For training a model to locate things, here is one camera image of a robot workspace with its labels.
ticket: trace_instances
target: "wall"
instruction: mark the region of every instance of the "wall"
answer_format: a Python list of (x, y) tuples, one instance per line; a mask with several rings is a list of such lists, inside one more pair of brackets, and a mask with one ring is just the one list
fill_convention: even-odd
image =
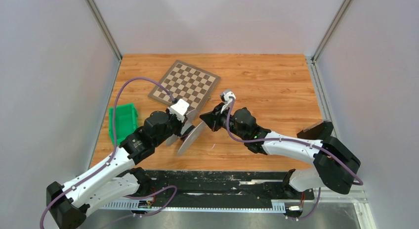
[(379, 229), (417, 228), (419, 0), (354, 0), (318, 64)]
[(95, 0), (122, 53), (314, 54), (343, 0)]
[(89, 165), (118, 62), (84, 0), (0, 0), (0, 24), (0, 227), (39, 228), (46, 186)]

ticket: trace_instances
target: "green plastic bin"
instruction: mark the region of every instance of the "green plastic bin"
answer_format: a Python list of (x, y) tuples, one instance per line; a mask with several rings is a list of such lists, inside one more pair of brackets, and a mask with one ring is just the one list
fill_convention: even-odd
[[(109, 136), (112, 143), (115, 144), (114, 134), (112, 131), (112, 114), (114, 108), (109, 108)], [(115, 116), (115, 127), (117, 131), (118, 145), (123, 141), (126, 136), (132, 134), (138, 128), (137, 125), (138, 113), (133, 103), (118, 105)]]

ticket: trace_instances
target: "chessboard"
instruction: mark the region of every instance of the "chessboard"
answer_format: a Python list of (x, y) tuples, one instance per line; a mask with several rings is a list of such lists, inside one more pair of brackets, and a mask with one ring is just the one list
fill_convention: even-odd
[[(211, 72), (177, 60), (160, 79), (160, 83), (175, 98), (188, 102), (189, 110), (196, 109), (199, 112), (220, 79)], [(160, 87), (154, 87), (148, 96), (166, 105), (172, 105), (169, 96)]]

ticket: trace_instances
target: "gray floor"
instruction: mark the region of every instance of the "gray floor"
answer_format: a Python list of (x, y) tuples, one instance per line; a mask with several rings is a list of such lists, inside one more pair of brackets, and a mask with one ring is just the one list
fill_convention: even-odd
[[(311, 205), (304, 205), (305, 213)], [(81, 229), (98, 229), (129, 211), (98, 210)], [(320, 203), (306, 220), (292, 222), (270, 213), (161, 212), (149, 218), (128, 218), (106, 229), (360, 229), (353, 204)]]

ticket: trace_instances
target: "wooden tabletop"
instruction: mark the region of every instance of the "wooden tabletop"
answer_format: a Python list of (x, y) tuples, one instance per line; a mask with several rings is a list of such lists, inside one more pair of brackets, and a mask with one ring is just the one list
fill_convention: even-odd
[[(231, 89), (236, 95), (234, 110), (247, 107), (264, 128), (295, 137), (296, 133), (321, 120), (320, 110), (303, 55), (253, 54), (174, 54), (124, 55), (113, 93), (111, 107), (121, 86), (133, 77), (156, 81), (176, 61), (181, 60), (217, 74), (221, 81), (201, 113), (212, 111), (221, 103), (219, 94)], [(153, 84), (146, 81), (130, 83), (118, 105), (134, 103), (138, 125), (156, 110), (166, 106), (147, 97)], [(106, 114), (93, 156), (97, 164), (112, 151)], [(250, 152), (242, 143), (232, 140), (223, 129), (213, 133), (206, 128), (182, 156), (177, 156), (181, 142), (156, 148), (138, 166), (144, 169), (221, 170), (221, 171), (288, 171), (309, 165), (283, 156), (266, 156)]]

